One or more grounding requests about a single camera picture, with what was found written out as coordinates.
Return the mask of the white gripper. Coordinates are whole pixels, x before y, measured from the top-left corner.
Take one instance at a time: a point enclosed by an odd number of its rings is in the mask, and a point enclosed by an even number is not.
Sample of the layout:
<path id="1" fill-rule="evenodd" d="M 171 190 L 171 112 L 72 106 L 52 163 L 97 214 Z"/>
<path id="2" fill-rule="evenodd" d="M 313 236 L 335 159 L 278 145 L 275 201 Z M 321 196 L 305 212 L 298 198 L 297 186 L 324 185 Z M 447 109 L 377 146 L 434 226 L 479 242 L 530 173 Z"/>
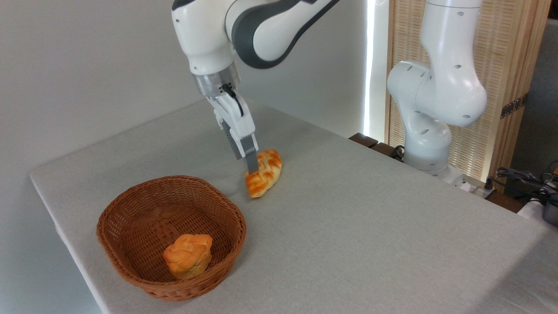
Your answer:
<path id="1" fill-rule="evenodd" d="M 249 107 L 241 96 L 227 93 L 208 97 L 220 128 L 231 145 L 237 159 L 245 159 L 247 172 L 253 174 L 259 170 L 257 153 L 259 147 L 255 139 L 255 124 Z"/>

